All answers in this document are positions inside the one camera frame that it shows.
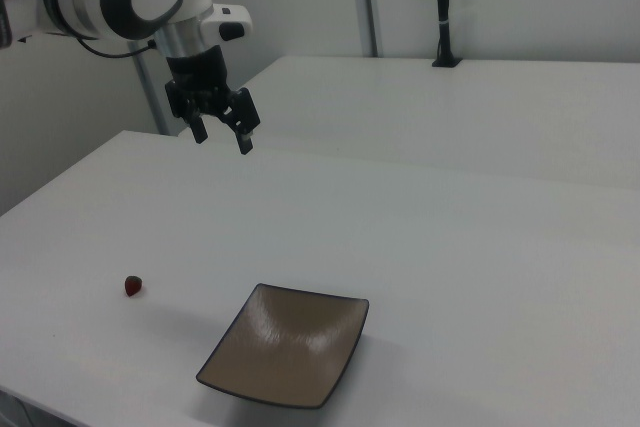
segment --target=square plate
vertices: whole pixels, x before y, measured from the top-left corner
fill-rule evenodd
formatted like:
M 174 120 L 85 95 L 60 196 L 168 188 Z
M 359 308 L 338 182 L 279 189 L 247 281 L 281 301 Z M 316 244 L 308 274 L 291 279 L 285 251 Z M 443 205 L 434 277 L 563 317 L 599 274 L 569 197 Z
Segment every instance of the square plate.
M 197 375 L 221 392 L 319 409 L 362 334 L 369 301 L 259 284 Z

